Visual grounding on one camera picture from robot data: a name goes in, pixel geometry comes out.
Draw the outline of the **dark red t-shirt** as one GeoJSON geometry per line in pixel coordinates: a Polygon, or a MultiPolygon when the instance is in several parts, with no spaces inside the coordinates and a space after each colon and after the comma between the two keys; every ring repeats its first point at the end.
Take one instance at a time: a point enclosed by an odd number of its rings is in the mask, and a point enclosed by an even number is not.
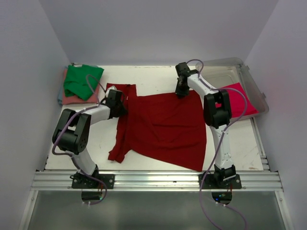
{"type": "Polygon", "coordinates": [[[108,159],[121,163],[133,150],[143,156],[202,171],[207,135],[200,96],[179,99],[173,92],[138,96],[136,85],[115,84],[124,93],[127,114],[118,119],[108,159]]]}

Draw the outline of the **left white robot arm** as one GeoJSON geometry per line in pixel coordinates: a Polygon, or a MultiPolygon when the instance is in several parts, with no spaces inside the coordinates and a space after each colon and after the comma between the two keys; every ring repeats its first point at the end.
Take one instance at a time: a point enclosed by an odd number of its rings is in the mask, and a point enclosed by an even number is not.
{"type": "Polygon", "coordinates": [[[124,106],[125,95],[112,87],[98,104],[75,111],[64,109],[52,136],[52,154],[68,156],[77,169],[72,176],[75,183],[95,188],[103,181],[98,166],[87,150],[90,127],[98,122],[118,118],[127,114],[124,106]]]}

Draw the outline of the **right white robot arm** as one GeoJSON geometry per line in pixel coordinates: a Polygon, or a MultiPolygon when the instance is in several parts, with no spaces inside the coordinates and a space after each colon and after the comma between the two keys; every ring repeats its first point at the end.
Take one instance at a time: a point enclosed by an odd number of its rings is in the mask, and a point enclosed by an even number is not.
{"type": "Polygon", "coordinates": [[[177,64],[175,69],[178,76],[176,95],[183,98],[193,89],[203,98],[204,121],[213,136],[215,155],[209,167],[214,167],[214,173],[206,171],[201,175],[200,189],[206,182],[209,188],[225,188],[236,178],[228,135],[228,125],[232,118],[229,94],[226,90],[212,86],[198,70],[191,70],[186,62],[177,64]]]}

